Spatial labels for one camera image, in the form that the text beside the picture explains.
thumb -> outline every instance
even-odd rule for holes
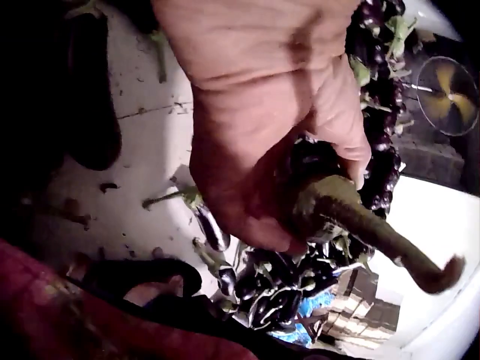
[[[345,54],[335,58],[324,71],[310,129],[317,139],[332,144],[343,159],[341,165],[360,189],[372,152],[363,130],[359,87]]]

white floor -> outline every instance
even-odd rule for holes
[[[108,62],[111,92],[123,137],[120,158],[112,168],[97,172],[71,158],[48,188],[48,201],[62,207],[66,198],[78,200],[83,214],[93,217],[90,229],[69,221],[39,216],[35,241],[46,261],[59,268],[74,252],[98,257],[104,247],[108,259],[151,258],[152,249],[177,256],[197,267],[203,292],[216,291],[216,281],[193,252],[192,238],[201,231],[180,199],[142,208],[142,200],[164,194],[169,178],[188,166],[192,137],[190,83],[166,47],[166,83],[157,77],[153,44],[133,28],[123,15],[102,6],[108,16]],[[114,182],[117,190],[103,194],[99,184]]]

hand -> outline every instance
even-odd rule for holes
[[[358,0],[154,0],[192,82],[192,176],[224,231],[300,252],[282,224],[274,171],[296,136],[332,143],[357,187],[370,159],[344,54]]]

fan blade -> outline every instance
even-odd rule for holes
[[[425,95],[425,105],[427,116],[430,118],[444,118],[450,111],[451,102],[446,96],[436,97],[432,95]]]
[[[451,64],[442,64],[437,70],[437,79],[440,87],[445,92],[445,94],[450,93],[450,83],[452,81],[452,76],[455,73],[455,67]]]
[[[461,94],[453,93],[448,97],[457,105],[460,114],[462,114],[463,122],[468,122],[477,110],[475,105],[466,96]]]

dark eggplant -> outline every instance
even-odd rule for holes
[[[363,1],[353,13],[352,21],[370,29],[380,28],[384,24],[382,8]]]
[[[222,294],[230,296],[235,288],[236,276],[231,267],[220,267],[218,271],[218,287]]]
[[[235,284],[235,296],[241,301],[253,298],[257,290],[258,286],[254,274],[241,277]]]
[[[370,145],[371,145],[373,150],[386,151],[392,145],[392,141],[390,140],[390,136],[388,136],[388,134],[383,133],[379,136],[376,136],[372,140]]]
[[[317,275],[315,277],[315,288],[310,291],[304,291],[303,297],[304,298],[312,298],[314,296],[317,296],[320,294],[322,291],[324,291],[326,288],[332,286],[337,282],[337,278],[330,275],[330,276],[324,276],[324,275]]]
[[[400,173],[398,170],[393,169],[391,172],[389,172],[384,181],[384,189],[386,191],[393,191],[399,177]]]
[[[221,308],[227,314],[235,313],[239,310],[240,306],[228,299],[221,298],[215,301],[215,305]]]
[[[108,76],[107,17],[83,13],[65,20],[69,39],[65,89],[69,126],[65,144],[80,165],[106,170],[120,155],[121,133],[111,98]]]
[[[295,323],[293,321],[289,322],[277,322],[272,324],[272,326],[268,329],[271,332],[274,332],[277,335],[288,335],[292,334],[297,331]]]
[[[270,303],[270,297],[269,296],[262,296],[260,297],[257,302],[256,302],[256,308],[252,309],[255,311],[252,317],[252,327],[257,328],[260,327],[264,324],[262,324],[260,321],[263,319],[265,316],[266,312],[270,308],[269,306]]]
[[[402,165],[402,159],[399,154],[394,154],[393,157],[393,167],[395,170],[399,170],[400,166]]]
[[[218,226],[212,213],[201,204],[196,207],[195,216],[210,247],[218,252],[223,252],[230,246],[230,235]]]
[[[272,265],[283,284],[293,286],[299,281],[297,266],[292,258],[284,253],[255,249],[254,256],[260,256]]]
[[[309,291],[315,288],[315,276],[305,276],[300,281],[300,289]]]
[[[289,291],[288,302],[283,306],[280,317],[278,318],[279,322],[288,322],[292,320],[295,315],[297,315],[300,302],[302,298],[302,292],[298,290]]]
[[[390,207],[390,204],[393,200],[393,194],[391,191],[385,191],[383,193],[383,196],[381,197],[380,199],[380,207],[382,209],[386,209],[388,207]]]
[[[380,44],[375,45],[373,48],[370,48],[369,52],[371,62],[374,62],[377,65],[386,63],[385,53]]]
[[[372,204],[370,205],[370,210],[377,210],[380,208],[381,199],[379,195],[375,195],[372,199]]]
[[[373,169],[374,164],[375,164],[375,161],[373,160],[373,156],[372,156],[372,157],[370,158],[370,161],[369,161],[369,163],[368,163],[368,165],[367,165],[367,168],[365,169],[365,173],[364,173],[364,175],[363,175],[363,177],[364,177],[365,179],[369,179],[370,176],[372,175],[372,169]]]
[[[377,209],[373,212],[375,215],[377,215],[378,217],[382,218],[383,220],[386,220],[387,219],[387,214],[385,212],[385,209]]]

